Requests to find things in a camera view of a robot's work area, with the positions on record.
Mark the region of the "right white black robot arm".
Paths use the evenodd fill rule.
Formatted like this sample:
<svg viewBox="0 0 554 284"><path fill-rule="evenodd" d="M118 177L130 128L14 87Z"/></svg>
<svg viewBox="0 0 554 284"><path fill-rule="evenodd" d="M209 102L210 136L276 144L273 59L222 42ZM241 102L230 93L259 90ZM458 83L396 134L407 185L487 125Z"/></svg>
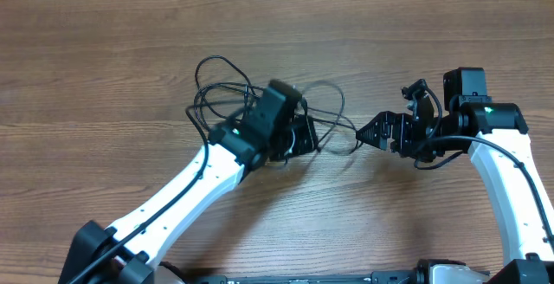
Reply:
<svg viewBox="0 0 554 284"><path fill-rule="evenodd" d="M403 87L406 113L380 112L357 130L357 141L434 170L467 154L479 173L499 226L503 268L496 274L459 261L421 259L384 283L551 283L553 206L531 153L529 128L514 103L495 103L483 68L443 76L444 99L420 79Z"/></svg>

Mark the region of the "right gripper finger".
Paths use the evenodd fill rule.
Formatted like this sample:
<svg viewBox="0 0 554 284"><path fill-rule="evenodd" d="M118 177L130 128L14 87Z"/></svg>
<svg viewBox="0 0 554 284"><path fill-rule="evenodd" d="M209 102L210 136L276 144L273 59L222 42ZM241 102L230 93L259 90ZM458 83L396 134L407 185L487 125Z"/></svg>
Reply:
<svg viewBox="0 0 554 284"><path fill-rule="evenodd" d="M363 131L368 135L391 135L396 114L390 111L380 112Z"/></svg>
<svg viewBox="0 0 554 284"><path fill-rule="evenodd" d="M388 131L379 130L358 130L356 131L356 139L364 144L371 145L380 150L385 151L388 145L388 138L390 133Z"/></svg>

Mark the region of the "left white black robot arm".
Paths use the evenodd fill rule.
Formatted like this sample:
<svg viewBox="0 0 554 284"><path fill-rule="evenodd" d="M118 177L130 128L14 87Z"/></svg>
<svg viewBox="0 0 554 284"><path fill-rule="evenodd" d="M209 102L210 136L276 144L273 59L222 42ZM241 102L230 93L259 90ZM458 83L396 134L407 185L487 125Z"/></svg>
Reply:
<svg viewBox="0 0 554 284"><path fill-rule="evenodd" d="M209 132L197 155L160 191L103 228L95 221L75 234L61 283L153 283L158 266L183 232L219 197L269 159L306 145L293 126L302 93L272 80Z"/></svg>

